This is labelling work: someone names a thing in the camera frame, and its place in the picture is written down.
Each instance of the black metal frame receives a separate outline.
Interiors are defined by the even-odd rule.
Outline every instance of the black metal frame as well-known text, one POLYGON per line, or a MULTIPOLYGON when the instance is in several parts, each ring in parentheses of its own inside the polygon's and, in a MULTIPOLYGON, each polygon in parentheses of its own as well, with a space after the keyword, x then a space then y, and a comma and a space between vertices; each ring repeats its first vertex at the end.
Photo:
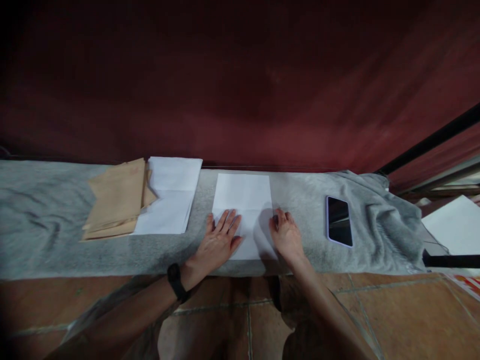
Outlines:
MULTIPOLYGON (((400 156, 390 161, 388 164, 382 166, 376 171, 377 174, 389 175, 402 166, 410 163, 416 158, 428 153, 430 150, 443 144, 447 140, 464 132, 468 128, 480 122, 480 102, 467 110, 456 119, 449 122, 441 129, 435 131, 432 135, 420 141, 417 145, 412 146, 400 156)), ((480 269, 480 254, 479 255, 445 255, 445 256, 431 256, 424 250, 423 263, 430 268, 470 268, 480 269)))

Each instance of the terracotta tile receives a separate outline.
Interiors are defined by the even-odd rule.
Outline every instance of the terracotta tile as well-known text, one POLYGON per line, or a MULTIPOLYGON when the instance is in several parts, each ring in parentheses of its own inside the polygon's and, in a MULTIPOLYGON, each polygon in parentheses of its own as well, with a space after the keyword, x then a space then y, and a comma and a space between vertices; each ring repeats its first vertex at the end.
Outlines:
POLYGON ((180 310, 248 302, 249 277, 207 277, 180 310))
POLYGON ((60 345, 66 332, 66 330, 51 331, 47 333, 19 336, 11 340, 9 345, 19 360, 43 359, 60 345))
POLYGON ((44 278, 0 284, 5 323, 11 333, 69 324, 131 276, 44 278))
POLYGON ((448 283, 450 289, 458 297, 460 302, 467 308, 468 312, 476 320, 477 324, 480 325, 480 301, 471 296, 468 292, 463 290, 460 286, 455 284, 449 279, 445 279, 445 282, 448 283))
POLYGON ((355 286, 356 288, 363 288, 375 285, 386 285, 422 279, 439 278, 442 275, 439 272, 429 272, 415 275, 381 275, 362 272, 351 273, 350 276, 351 280, 353 281, 353 286, 355 286))
POLYGON ((336 298, 338 299, 341 304, 346 307, 346 309, 350 312, 350 314, 360 323, 362 328, 366 331, 367 334, 370 336, 372 335, 369 330, 369 326, 367 325, 367 321, 365 320, 365 316, 360 308, 360 303, 355 296, 355 293, 339 293, 335 294, 336 298))
POLYGON ((293 332, 270 303, 250 305, 253 359, 281 359, 287 337, 293 332))
POLYGON ((347 273, 318 273, 318 279, 330 289, 331 292, 347 290, 352 288, 349 275, 347 273))
POLYGON ((269 283, 266 277, 252 277, 250 283, 250 301, 270 300, 269 283))
POLYGON ((248 328, 247 307, 170 316, 158 337, 160 359, 246 360, 248 328))
POLYGON ((442 282, 358 292, 390 359, 480 359, 480 329, 442 282))
POLYGON ((365 319, 364 313, 362 312, 362 308, 360 306, 360 302, 357 299, 357 296, 355 293, 339 293, 335 294, 336 298, 338 301, 348 310, 350 315, 357 321, 357 323, 363 328, 365 331, 366 335, 369 336, 369 338, 365 337, 365 340, 367 341, 368 345, 373 349, 377 357, 381 359, 381 349, 378 347, 377 343, 374 340, 374 336, 372 332, 369 329, 369 326, 367 324, 367 320, 365 319))

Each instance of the left hand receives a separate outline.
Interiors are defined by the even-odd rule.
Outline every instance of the left hand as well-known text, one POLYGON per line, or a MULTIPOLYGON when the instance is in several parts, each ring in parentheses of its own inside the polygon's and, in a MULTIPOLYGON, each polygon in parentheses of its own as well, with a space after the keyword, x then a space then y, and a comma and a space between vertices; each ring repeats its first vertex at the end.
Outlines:
POLYGON ((235 218, 236 211, 225 210, 215 226, 214 215, 206 218, 206 232, 195 255, 185 263, 196 268, 203 276, 221 267, 240 246, 242 237, 235 236, 242 216, 235 218))

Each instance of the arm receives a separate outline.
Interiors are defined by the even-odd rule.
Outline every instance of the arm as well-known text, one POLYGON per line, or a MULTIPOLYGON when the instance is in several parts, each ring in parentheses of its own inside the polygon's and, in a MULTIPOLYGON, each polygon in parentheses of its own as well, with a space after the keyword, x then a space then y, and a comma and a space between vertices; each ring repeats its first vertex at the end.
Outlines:
MULTIPOLYGON (((235 214, 235 210, 230 214, 225 210, 217 226, 213 215, 208 215, 205 236, 197 252, 181 267, 181 282, 186 291, 222 266, 240 245, 242 238, 234 235, 240 225, 241 216, 235 218, 235 214)), ((105 356, 118 359, 140 334, 176 301, 177 297, 164 276, 102 316, 48 358, 70 359, 72 352, 76 351, 76 358, 79 358, 81 353, 89 359, 104 359, 105 356), (78 341, 80 338, 85 338, 86 341, 78 341), (87 351, 77 351, 79 349, 73 344, 85 345, 87 351)))
POLYGON ((316 276, 305 256, 302 235, 292 215, 276 210, 278 224, 270 219, 270 233, 278 252, 285 259, 310 304, 313 320, 326 327, 326 340, 342 359, 376 359, 374 352, 330 290, 316 276))

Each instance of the finger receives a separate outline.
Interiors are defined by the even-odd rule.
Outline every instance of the finger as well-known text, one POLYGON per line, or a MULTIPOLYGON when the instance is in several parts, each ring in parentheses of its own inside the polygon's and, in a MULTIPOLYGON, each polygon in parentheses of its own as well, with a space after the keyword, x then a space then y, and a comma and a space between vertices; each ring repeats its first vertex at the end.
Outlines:
POLYGON ((285 217, 286 217, 286 219, 287 219, 290 223, 295 224, 295 219, 294 219, 294 217, 292 216, 291 213, 287 212, 287 213, 285 214, 285 217))
POLYGON ((275 211, 278 214, 278 226, 280 226, 281 224, 287 221, 287 217, 285 216, 285 213, 281 208, 278 208, 275 211))
POLYGON ((228 233, 229 229, 230 229, 230 226, 232 225, 232 223, 234 222, 234 219, 235 219, 235 214, 237 213, 237 211, 235 209, 233 209, 232 211, 230 211, 230 215, 228 215, 228 217, 226 218, 226 221, 225 221, 225 225, 223 225, 223 228, 221 229, 221 232, 223 234, 226 234, 228 233))
POLYGON ((228 234, 231 235, 231 236, 234 236, 235 233, 237 232, 239 226, 240 226, 240 222, 242 221, 242 215, 238 215, 235 219, 235 221, 233 222, 230 230, 228 230, 228 234))
POLYGON ((220 220, 218 220, 218 224, 216 225, 215 230, 213 231, 214 233, 219 233, 220 230, 222 230, 224 224, 225 224, 225 219, 227 218, 227 215, 229 214, 229 210, 225 210, 223 214, 221 215, 220 220))
POLYGON ((230 243, 230 256, 232 256, 232 254, 235 252, 235 250, 237 250, 240 246, 240 244, 242 243, 242 240, 244 238, 241 237, 241 236, 235 236, 233 238, 233 240, 231 241, 230 243))
POLYGON ((275 220, 273 217, 270 218, 270 221, 268 222, 268 227, 270 228, 270 234, 273 235, 276 233, 277 230, 277 224, 275 224, 275 220))
POLYGON ((208 216, 206 217, 206 234, 211 233, 214 230, 214 215, 212 213, 209 213, 208 216))

